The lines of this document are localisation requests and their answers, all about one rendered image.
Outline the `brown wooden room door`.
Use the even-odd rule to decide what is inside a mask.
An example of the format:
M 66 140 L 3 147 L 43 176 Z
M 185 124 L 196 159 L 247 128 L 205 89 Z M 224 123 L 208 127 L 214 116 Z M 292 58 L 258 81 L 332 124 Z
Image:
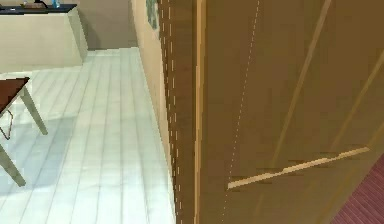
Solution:
M 384 224 L 384 0 L 156 0 L 176 224 Z

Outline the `cream counter with black top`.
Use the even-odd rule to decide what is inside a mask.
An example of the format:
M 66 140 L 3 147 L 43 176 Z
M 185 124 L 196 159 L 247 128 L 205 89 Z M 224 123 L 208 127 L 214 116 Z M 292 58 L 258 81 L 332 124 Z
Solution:
M 87 52 L 76 4 L 0 10 L 0 73 L 80 66 Z

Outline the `brown table with grey legs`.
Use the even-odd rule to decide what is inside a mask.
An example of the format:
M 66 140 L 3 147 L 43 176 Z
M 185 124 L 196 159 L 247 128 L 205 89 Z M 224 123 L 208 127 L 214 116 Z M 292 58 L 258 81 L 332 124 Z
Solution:
M 38 126 L 43 135 L 48 134 L 48 130 L 36 108 L 36 105 L 29 93 L 26 84 L 30 80 L 29 77 L 0 80 L 0 118 L 5 112 L 9 111 L 9 107 L 17 99 L 21 98 L 31 117 Z M 25 186 L 26 181 L 19 172 L 3 146 L 0 144 L 0 166 L 19 186 Z

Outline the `brown object on counter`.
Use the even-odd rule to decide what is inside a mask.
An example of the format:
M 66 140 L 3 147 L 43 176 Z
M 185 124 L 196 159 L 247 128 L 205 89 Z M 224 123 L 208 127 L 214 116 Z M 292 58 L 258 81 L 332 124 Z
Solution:
M 43 0 L 34 0 L 33 3 L 23 0 L 21 7 L 24 9 L 44 9 L 47 8 L 47 5 Z

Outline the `framed green wall picture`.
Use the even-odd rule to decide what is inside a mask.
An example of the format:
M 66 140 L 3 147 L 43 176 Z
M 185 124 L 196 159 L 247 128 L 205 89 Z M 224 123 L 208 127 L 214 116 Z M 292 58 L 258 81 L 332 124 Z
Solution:
M 158 3 L 157 0 L 146 0 L 147 21 L 153 30 L 158 29 Z

